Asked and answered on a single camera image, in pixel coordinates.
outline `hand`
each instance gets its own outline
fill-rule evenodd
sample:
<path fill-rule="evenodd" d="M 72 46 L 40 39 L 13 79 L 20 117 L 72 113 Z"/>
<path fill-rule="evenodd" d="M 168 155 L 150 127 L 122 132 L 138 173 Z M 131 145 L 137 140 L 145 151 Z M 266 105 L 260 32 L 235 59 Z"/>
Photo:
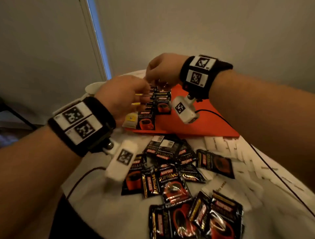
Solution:
<path fill-rule="evenodd" d="M 146 80 L 132 76 L 118 76 L 101 86 L 95 94 L 98 99 L 112 114 L 117 125 L 122 125 L 127 114 L 145 110 L 145 105 L 132 105 L 132 103 L 147 103 L 150 97 L 137 96 L 136 94 L 149 94 L 150 85 Z"/>
<path fill-rule="evenodd" d="M 159 88 L 170 90 L 181 83 L 180 70 L 188 58 L 189 56 L 174 53 L 163 53 L 157 56 L 150 61 L 146 69 L 146 80 Z"/>

